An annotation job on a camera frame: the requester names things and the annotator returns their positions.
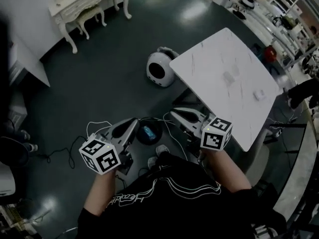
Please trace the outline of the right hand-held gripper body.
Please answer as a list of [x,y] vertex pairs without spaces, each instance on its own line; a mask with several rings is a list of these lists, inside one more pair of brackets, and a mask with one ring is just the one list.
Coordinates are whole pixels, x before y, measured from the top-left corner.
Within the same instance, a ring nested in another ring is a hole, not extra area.
[[189,150],[200,148],[223,150],[231,138],[233,123],[215,115],[209,115],[192,127]]

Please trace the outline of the blue packet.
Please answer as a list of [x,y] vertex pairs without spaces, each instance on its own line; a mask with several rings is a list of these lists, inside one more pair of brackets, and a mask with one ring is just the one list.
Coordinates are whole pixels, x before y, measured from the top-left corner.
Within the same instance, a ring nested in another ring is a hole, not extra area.
[[148,141],[153,141],[156,139],[156,134],[147,125],[143,126],[143,130],[148,137]]

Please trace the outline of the person's black printed t-shirt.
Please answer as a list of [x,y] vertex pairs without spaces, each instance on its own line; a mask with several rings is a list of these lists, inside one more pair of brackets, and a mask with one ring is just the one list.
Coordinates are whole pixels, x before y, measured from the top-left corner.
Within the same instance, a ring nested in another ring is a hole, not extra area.
[[254,190],[232,193],[199,165],[164,153],[100,215],[83,209],[76,239],[257,239],[258,228],[276,236],[287,225]]

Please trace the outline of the person's right white shoe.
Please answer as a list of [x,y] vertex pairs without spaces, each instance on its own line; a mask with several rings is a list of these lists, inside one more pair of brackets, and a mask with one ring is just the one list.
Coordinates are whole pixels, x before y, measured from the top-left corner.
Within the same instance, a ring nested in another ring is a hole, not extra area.
[[159,145],[156,147],[156,155],[157,157],[159,157],[162,153],[170,153],[169,149],[167,146],[165,146],[164,144]]

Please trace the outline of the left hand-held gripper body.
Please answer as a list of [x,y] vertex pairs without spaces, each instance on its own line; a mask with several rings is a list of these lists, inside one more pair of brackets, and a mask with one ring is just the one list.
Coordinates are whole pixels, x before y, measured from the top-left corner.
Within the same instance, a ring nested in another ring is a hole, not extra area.
[[114,169],[127,175],[133,164],[133,158],[125,147],[115,145],[101,134],[99,139],[84,142],[79,153],[86,166],[100,175]]

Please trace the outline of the white marble square table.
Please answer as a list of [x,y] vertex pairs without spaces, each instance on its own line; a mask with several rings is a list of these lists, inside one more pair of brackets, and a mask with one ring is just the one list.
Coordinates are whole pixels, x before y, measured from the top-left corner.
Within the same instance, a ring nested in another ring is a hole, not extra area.
[[[234,64],[240,76],[228,86],[223,73]],[[233,123],[233,138],[248,151],[279,94],[279,86],[257,56],[224,28],[179,55],[170,66],[213,114]],[[266,94],[262,101],[253,95],[259,89]]]

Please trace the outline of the green yellow bag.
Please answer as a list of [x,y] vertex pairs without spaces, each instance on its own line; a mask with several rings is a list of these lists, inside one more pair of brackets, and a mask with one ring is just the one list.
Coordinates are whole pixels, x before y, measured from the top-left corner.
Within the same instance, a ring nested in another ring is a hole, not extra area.
[[293,18],[284,15],[281,16],[281,25],[287,30],[292,30],[297,25],[297,23]]

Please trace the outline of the white shelf unit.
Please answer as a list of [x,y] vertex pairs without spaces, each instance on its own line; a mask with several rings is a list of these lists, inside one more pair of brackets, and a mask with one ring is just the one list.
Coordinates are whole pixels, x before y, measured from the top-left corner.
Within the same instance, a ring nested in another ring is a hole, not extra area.
[[[319,26],[302,17],[302,0],[254,0],[254,9],[246,8],[241,0],[228,0],[225,8],[241,13],[242,22],[263,42],[272,45],[282,67],[289,68],[304,58],[319,53]],[[293,18],[297,25],[287,30],[281,16]]]

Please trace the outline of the cream stool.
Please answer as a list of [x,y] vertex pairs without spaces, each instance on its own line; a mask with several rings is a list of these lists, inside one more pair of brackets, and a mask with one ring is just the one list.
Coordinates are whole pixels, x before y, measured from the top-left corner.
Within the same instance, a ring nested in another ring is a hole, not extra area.
[[80,31],[80,35],[85,34],[86,35],[86,39],[89,40],[89,34],[85,28],[85,22],[90,20],[91,18],[95,18],[96,22],[99,22],[97,15],[100,14],[101,15],[101,24],[106,27],[107,24],[105,23],[105,14],[103,9],[99,6],[99,5],[95,5],[91,8],[85,9],[83,10],[78,17],[75,19],[75,24],[77,26],[77,28]]

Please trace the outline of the person's right forearm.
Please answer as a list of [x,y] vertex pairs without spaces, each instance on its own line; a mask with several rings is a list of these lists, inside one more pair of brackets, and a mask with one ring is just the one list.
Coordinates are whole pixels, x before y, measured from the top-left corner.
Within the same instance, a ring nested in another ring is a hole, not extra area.
[[208,168],[211,170],[215,180],[231,193],[252,188],[246,175],[231,159],[226,151],[215,151],[202,148]]

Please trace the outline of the black round trash bin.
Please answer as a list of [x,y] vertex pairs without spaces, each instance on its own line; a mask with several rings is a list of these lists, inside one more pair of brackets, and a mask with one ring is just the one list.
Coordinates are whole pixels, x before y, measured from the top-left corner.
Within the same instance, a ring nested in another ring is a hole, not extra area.
[[[156,134],[156,139],[153,141],[148,141],[148,137],[143,130],[143,126],[147,125]],[[139,128],[136,133],[137,140],[144,145],[154,145],[159,142],[162,137],[163,129],[158,120],[155,119],[140,119]]]

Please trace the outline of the person's left forearm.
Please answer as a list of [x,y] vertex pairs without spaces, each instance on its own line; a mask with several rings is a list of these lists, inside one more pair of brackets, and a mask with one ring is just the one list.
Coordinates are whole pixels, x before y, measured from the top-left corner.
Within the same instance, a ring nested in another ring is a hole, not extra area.
[[97,174],[84,203],[84,209],[95,216],[100,216],[115,195],[116,171]]

